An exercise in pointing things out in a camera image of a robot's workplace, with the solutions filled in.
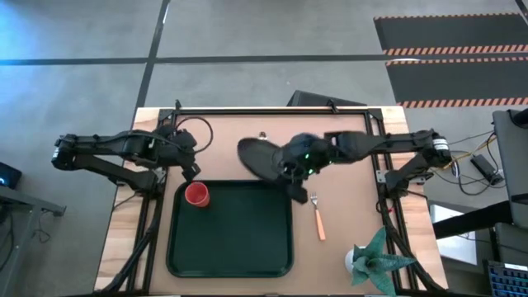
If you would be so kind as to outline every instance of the concrete floor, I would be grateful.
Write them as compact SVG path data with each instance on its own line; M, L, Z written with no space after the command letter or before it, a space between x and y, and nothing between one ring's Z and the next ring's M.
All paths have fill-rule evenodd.
M0 0L0 59L147 57L161 3ZM381 54L373 17L486 12L518 8L514 0L173 0L158 56ZM0 67L0 161L24 172L21 191L68 206L61 219L43 218L53 238L32 244L18 295L92 290L116 188L89 172L54 169L53 143L60 134L128 129L143 74L143 64ZM346 62L157 65L145 105L172 106L179 98L184 106L283 106L295 89L395 104L383 63ZM491 130L497 109L507 106L406 115L411 130L433 127L454 141ZM481 141L453 149L471 150ZM493 152L498 156L495 145ZM478 176L467 163L462 167ZM506 199L504 189L464 196L437 177L426 193L474 208Z

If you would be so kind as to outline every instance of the succulent plant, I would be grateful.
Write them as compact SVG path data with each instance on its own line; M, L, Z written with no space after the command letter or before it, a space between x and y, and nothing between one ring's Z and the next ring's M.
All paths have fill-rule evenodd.
M394 284L387 276L387 271L405 267L414 263L416 259L383 254L386 236L383 227L374 235L367 247L359 248L354 245L352 285L359 285L370 279L378 290L395 297Z

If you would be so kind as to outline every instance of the yellow wire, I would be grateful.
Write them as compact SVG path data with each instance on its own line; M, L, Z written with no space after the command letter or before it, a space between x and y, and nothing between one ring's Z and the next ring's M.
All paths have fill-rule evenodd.
M495 139L497 139L497 136L491 138L490 140L488 140L487 142L484 142L483 144L480 144L473 152L471 153L465 153L459 157L456 157L456 158L453 158L453 161L451 161L449 164L445 165L442 169L448 169L451 164L454 162L454 161L458 161L460 159L463 159L463 158L467 158L469 156L471 156L472 154L476 153L477 151L485 148L487 145L489 145L490 143L492 143L493 141L495 141Z

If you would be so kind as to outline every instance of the dark green serving tray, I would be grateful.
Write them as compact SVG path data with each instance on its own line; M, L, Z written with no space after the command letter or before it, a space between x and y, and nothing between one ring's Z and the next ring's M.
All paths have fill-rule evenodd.
M174 194L167 268L179 277L279 277L293 265L291 199L263 181L200 181L205 208Z

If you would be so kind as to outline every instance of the red plastic cup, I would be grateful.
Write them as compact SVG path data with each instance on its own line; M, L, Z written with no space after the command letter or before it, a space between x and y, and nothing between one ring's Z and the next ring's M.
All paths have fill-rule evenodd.
M185 199L194 206L206 207L210 201L209 190L202 182L192 182L185 189Z

